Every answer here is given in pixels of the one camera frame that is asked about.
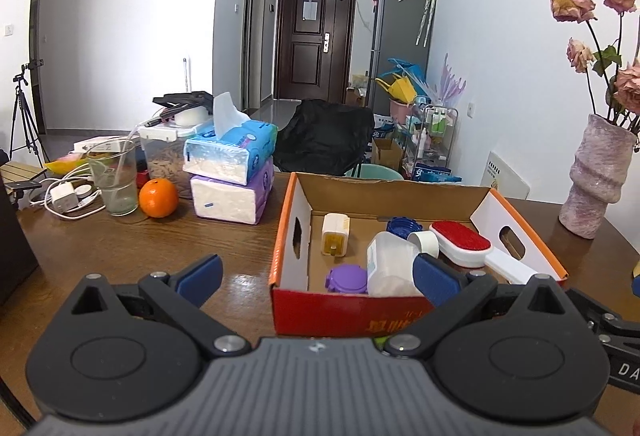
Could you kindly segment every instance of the glass cup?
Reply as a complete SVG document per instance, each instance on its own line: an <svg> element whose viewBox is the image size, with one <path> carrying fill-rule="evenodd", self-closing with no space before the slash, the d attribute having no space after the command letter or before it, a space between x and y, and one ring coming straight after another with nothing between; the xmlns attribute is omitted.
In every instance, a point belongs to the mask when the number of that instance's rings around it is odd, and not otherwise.
<svg viewBox="0 0 640 436"><path fill-rule="evenodd" d="M138 207L136 145L132 140L108 140L86 154L94 185L111 215L127 215Z"/></svg>

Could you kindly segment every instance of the black tripod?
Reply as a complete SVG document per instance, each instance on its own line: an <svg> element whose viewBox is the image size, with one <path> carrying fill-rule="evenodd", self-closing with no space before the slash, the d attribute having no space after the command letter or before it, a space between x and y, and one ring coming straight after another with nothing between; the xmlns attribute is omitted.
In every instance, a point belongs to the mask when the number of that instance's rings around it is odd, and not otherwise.
<svg viewBox="0 0 640 436"><path fill-rule="evenodd" d="M33 153L36 155L36 158L38 158L41 167L43 165L42 159L40 158L40 152L38 151L38 143L40 143L40 149L42 150L42 155L44 156L44 160L46 162L49 162L49 156L47 156L47 151L42 145L42 140L38 135L33 116L31 116L29 103L27 102L24 91L22 90L22 86L20 84L24 83L24 85L29 85L29 82L24 79L25 70L34 69L35 67L40 67L42 65L42 60L34 60L29 64L22 64L22 72L14 76L14 82L16 82L18 85L15 87L14 115L11 120L11 146L9 150L9 159L13 158L15 151L19 151L21 149L27 149L29 152L33 151ZM24 131L25 145L14 149L15 118L17 116L18 107L20 108L20 116L22 118L22 129Z"/></svg>

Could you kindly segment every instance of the purple lid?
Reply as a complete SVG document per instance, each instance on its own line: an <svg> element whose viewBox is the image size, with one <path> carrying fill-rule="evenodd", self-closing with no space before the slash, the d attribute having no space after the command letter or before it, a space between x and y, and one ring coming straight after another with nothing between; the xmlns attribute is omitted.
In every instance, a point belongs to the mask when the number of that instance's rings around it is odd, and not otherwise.
<svg viewBox="0 0 640 436"><path fill-rule="evenodd" d="M367 270L357 264L341 264L326 276L324 287L335 293L366 293Z"/></svg>

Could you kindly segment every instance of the gray refrigerator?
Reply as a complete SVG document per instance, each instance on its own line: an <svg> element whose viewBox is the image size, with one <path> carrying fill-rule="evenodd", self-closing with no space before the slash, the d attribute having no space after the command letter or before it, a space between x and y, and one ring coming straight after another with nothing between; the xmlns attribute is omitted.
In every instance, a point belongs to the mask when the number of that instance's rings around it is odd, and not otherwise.
<svg viewBox="0 0 640 436"><path fill-rule="evenodd" d="M389 96L377 83L380 74L393 69L389 58L400 58L427 69L431 37L424 47L424 35L418 46L415 41L420 31L426 0L376 0L373 28L367 106L376 114L389 116Z"/></svg>

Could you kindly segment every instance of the doorway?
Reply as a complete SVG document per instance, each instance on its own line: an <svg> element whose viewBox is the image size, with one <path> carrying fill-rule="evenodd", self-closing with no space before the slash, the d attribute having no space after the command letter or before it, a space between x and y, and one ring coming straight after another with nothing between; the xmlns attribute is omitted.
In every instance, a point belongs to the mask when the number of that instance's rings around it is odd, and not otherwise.
<svg viewBox="0 0 640 436"><path fill-rule="evenodd" d="M278 0L275 98L344 102L355 0Z"/></svg>
<svg viewBox="0 0 640 436"><path fill-rule="evenodd" d="M244 0L240 87L242 111L249 114L260 107L264 4L265 0Z"/></svg>
<svg viewBox="0 0 640 436"><path fill-rule="evenodd" d="M29 10L29 63L34 65L40 58L38 54L38 24L40 21L40 0L32 0ZM36 119L36 129L38 134L46 134L47 128L42 111L42 94L40 93L40 68L30 69L31 75L31 96L33 96L33 114Z"/></svg>

